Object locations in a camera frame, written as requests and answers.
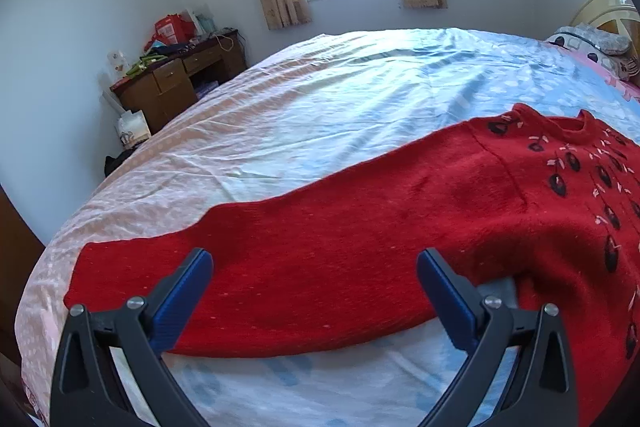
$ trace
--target bed sheet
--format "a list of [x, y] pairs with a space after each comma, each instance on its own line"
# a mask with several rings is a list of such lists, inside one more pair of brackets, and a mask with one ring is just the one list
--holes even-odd
[[[586, 108], [640, 138], [640, 104], [590, 68], [531, 39], [459, 29], [318, 36], [215, 89], [105, 180], [38, 261], [16, 320], [32, 401], [48, 418], [62, 298], [87, 242], [180, 230], [215, 204], [283, 194], [515, 102], [559, 116]], [[486, 291], [515, 305], [510, 280]], [[124, 357], [115, 357], [136, 411], [154, 423]], [[438, 320], [294, 357], [165, 355], [212, 425], [262, 427], [416, 425], [464, 358]], [[491, 413], [512, 362], [509, 352], [475, 423]]]

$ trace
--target red sweater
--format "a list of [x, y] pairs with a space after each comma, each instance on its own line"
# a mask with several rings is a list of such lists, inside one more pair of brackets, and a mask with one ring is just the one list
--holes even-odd
[[289, 194], [220, 204], [180, 232], [88, 244], [65, 303], [117, 308], [202, 247], [215, 275], [175, 352], [334, 349], [434, 317], [415, 260], [435, 247], [475, 284], [515, 277], [523, 308], [559, 306], [585, 426], [635, 355], [636, 172], [640, 148], [590, 113], [516, 104]]

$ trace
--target metal screw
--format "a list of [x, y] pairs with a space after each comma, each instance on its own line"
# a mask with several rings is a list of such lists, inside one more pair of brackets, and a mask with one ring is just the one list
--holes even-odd
[[145, 305], [145, 299], [142, 297], [132, 297], [127, 301], [127, 308], [130, 310], [137, 310]]
[[497, 310], [500, 306], [502, 306], [502, 299], [493, 295], [489, 295], [484, 298], [484, 304], [489, 306], [489, 308], [491, 309]]
[[82, 315], [82, 313], [84, 313], [84, 306], [82, 306], [82, 304], [74, 304], [69, 310], [69, 314], [72, 317], [78, 317], [78, 315]]
[[560, 310], [558, 309], [558, 306], [549, 302], [549, 304], [545, 304], [545, 313], [552, 317], [556, 317], [556, 315], [560, 313]]

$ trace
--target sweater collar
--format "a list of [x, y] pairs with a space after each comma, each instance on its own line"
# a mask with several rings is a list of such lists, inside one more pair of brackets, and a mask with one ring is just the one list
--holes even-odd
[[576, 118], [562, 116], [542, 116], [538, 111], [524, 103], [513, 106], [525, 123], [539, 125], [546, 134], [565, 143], [587, 145], [596, 138], [599, 127], [593, 115], [584, 109]]

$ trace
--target red bag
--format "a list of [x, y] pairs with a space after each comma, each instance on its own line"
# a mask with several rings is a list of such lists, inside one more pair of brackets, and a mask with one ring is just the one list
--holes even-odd
[[177, 14], [167, 15], [156, 23], [156, 32], [170, 44], [180, 44], [193, 39], [196, 26], [193, 22], [183, 21]]

